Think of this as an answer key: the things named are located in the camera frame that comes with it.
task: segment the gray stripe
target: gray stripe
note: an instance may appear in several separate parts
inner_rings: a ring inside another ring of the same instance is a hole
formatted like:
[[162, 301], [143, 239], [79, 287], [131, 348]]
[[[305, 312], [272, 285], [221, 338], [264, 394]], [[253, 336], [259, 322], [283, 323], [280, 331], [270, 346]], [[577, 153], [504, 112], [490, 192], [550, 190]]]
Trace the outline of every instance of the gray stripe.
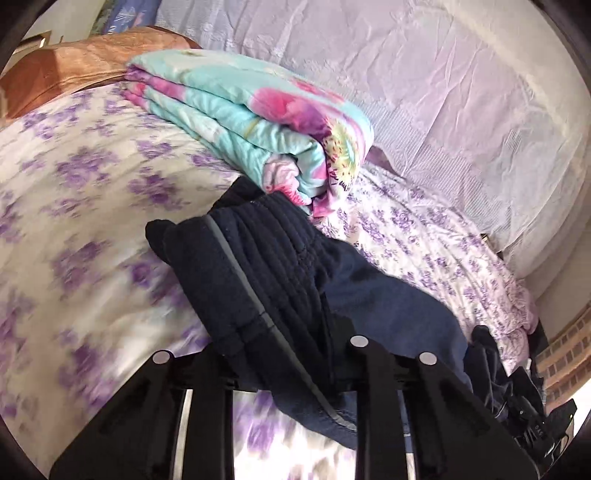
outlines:
[[330, 405], [328, 400], [326, 400], [326, 397], [322, 394], [320, 389], [312, 381], [312, 377], [306, 371], [306, 369], [304, 368], [304, 365], [302, 365], [301, 362], [299, 361], [299, 359], [297, 358], [296, 353], [291, 349], [289, 342], [285, 339], [283, 334], [277, 328], [277, 325], [275, 325], [275, 323], [273, 322], [273, 320], [271, 319], [269, 314], [265, 311], [265, 307], [263, 306], [263, 304], [261, 303], [259, 298], [256, 296], [256, 293], [252, 289], [252, 286], [251, 286], [250, 282], [248, 281], [246, 274], [244, 273], [244, 270], [240, 266], [240, 263], [238, 263], [238, 260], [236, 260], [236, 257], [234, 256], [234, 253], [232, 252], [232, 248], [230, 247], [230, 244], [226, 240], [226, 237], [223, 236], [223, 233], [220, 230], [220, 227], [218, 227], [215, 220], [213, 218], [211, 218], [209, 215], [206, 215], [205, 222], [206, 222], [207, 226], [209, 227], [209, 229], [212, 231], [213, 236], [216, 238], [216, 240], [218, 241], [218, 243], [222, 247], [222, 250], [226, 254], [228, 260], [230, 261], [230, 264], [234, 268], [236, 275], [238, 276], [238, 278], [240, 279], [240, 282], [242, 283], [242, 286], [246, 290], [246, 293], [248, 294], [248, 296], [250, 297], [252, 302], [255, 304], [255, 307], [258, 310], [259, 315], [262, 317], [262, 319], [265, 321], [265, 323], [269, 327], [269, 330], [271, 331], [271, 333], [275, 337], [275, 340], [277, 340], [277, 343], [279, 344], [281, 349], [287, 355], [287, 358], [291, 361], [294, 368], [300, 374], [301, 379], [304, 381], [306, 386], [310, 389], [310, 391], [316, 397], [316, 399], [318, 400], [318, 403], [322, 406], [322, 408], [330, 416], [330, 418], [332, 418], [336, 423], [351, 430], [352, 432], [357, 432], [357, 427], [353, 423], [351, 423], [351, 422], [345, 420], [343, 417], [341, 417], [336, 412], [336, 410]]

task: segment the turquoise blanket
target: turquoise blanket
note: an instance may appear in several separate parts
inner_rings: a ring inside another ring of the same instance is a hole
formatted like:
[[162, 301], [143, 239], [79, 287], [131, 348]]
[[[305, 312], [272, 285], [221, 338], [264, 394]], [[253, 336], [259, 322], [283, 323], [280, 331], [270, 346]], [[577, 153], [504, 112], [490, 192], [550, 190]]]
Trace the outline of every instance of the turquoise blanket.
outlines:
[[282, 67], [238, 54], [164, 50], [133, 58], [124, 96], [205, 143], [266, 192], [330, 214], [374, 140], [367, 117]]

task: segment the floral bed sheet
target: floral bed sheet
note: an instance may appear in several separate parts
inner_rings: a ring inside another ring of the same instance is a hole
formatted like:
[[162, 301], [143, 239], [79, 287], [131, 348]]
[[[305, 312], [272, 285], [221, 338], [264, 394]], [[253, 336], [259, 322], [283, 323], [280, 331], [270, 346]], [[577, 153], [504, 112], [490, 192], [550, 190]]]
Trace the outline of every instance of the floral bed sheet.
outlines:
[[[157, 349], [207, 333], [144, 238], [202, 215], [239, 175], [119, 85], [55, 100], [0, 132], [0, 416], [44, 473]], [[390, 275], [489, 326], [508, 370], [527, 357], [530, 297], [460, 212], [366, 165], [344, 207], [315, 220]], [[355, 454], [236, 394], [237, 480], [353, 478]]]

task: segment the wall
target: wall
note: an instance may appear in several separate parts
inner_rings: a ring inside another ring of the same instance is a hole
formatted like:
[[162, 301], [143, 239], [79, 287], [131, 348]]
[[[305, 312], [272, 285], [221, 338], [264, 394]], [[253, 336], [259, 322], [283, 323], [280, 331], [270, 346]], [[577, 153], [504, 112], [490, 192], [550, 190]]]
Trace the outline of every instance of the wall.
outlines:
[[546, 336], [552, 340], [591, 300], [591, 222], [552, 285], [537, 300]]
[[105, 0], [57, 0], [37, 19], [25, 38], [51, 30], [50, 44], [87, 38]]

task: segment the bed sheet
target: bed sheet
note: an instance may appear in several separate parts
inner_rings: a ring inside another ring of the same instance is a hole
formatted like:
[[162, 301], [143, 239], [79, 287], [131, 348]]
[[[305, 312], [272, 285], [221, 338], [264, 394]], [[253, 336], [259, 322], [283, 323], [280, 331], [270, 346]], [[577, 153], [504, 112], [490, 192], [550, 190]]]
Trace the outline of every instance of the bed sheet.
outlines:
[[[120, 85], [56, 99], [0, 132], [0, 415], [44, 473], [156, 350], [207, 333], [145, 224], [206, 213], [238, 177]], [[455, 207], [376, 166], [317, 221], [387, 274], [425, 290], [466, 335], [488, 325], [508, 370], [528, 353], [528, 292]], [[352, 451], [237, 394], [236, 478], [353, 478]]]
[[591, 96], [530, 0], [163, 0], [157, 24], [359, 105], [393, 169], [468, 214], [520, 278], [550, 255], [590, 163]]

